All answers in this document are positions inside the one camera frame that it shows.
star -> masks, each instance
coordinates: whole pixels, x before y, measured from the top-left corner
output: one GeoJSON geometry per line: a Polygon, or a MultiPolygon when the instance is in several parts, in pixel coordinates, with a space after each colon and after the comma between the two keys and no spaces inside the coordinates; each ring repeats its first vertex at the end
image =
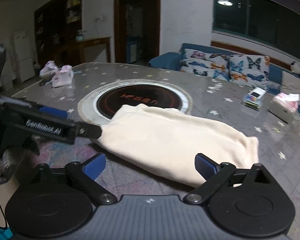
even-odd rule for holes
{"type": "Polygon", "coordinates": [[[282,152],[279,152],[278,154],[279,154],[280,159],[282,159],[282,160],[285,159],[286,160],[286,156],[282,152]]]}
{"type": "Polygon", "coordinates": [[[278,128],[273,128],[273,130],[276,131],[277,133],[281,133],[278,128]]]}
{"type": "Polygon", "coordinates": [[[262,130],[260,129],[260,127],[254,127],[254,129],[255,129],[256,131],[258,131],[259,133],[262,133],[262,130]]]}
{"type": "Polygon", "coordinates": [[[211,110],[209,113],[210,113],[210,114],[213,114],[213,115],[218,115],[218,114],[219,114],[219,113],[218,113],[217,111],[215,111],[215,110],[211,110]]]}
{"type": "Polygon", "coordinates": [[[283,122],[280,122],[280,121],[278,121],[278,124],[281,125],[282,127],[285,126],[284,123],[283,123],[283,122]]]}

wooden console table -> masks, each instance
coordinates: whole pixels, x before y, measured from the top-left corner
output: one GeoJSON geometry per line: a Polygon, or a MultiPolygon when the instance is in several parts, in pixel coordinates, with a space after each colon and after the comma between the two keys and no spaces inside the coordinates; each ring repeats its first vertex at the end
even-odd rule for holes
{"type": "Polygon", "coordinates": [[[80,63],[82,64],[86,62],[84,49],[102,44],[106,45],[107,62],[111,62],[110,37],[86,39],[82,41],[72,41],[66,43],[55,51],[54,59],[56,59],[63,51],[71,52],[74,50],[78,50],[80,54],[80,63]]]}

wooden door frame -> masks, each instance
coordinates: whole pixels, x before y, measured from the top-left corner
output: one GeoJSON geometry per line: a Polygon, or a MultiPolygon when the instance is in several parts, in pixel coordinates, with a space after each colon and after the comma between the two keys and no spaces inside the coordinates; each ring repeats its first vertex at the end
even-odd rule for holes
{"type": "MultiPolygon", "coordinates": [[[[120,22],[122,21],[122,15],[120,13],[123,13],[123,6],[120,3],[120,0],[114,0],[114,52],[115,52],[115,62],[125,63],[126,62],[126,46],[123,43],[123,40],[125,40],[126,33],[122,35],[120,33],[120,28],[122,26],[120,25],[120,22]]],[[[158,9],[158,21],[157,21],[157,28],[158,28],[158,34],[157,34],[157,46],[155,50],[155,56],[159,56],[160,53],[160,23],[161,23],[161,0],[157,0],[157,9],[158,9]]]]}

gloved hand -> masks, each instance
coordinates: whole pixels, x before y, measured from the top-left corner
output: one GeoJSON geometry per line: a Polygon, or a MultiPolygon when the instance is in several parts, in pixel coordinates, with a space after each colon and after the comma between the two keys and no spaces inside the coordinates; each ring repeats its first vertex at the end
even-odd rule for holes
{"type": "Polygon", "coordinates": [[[27,150],[21,147],[11,147],[0,159],[0,185],[7,183],[16,172],[26,155],[27,150]]]}

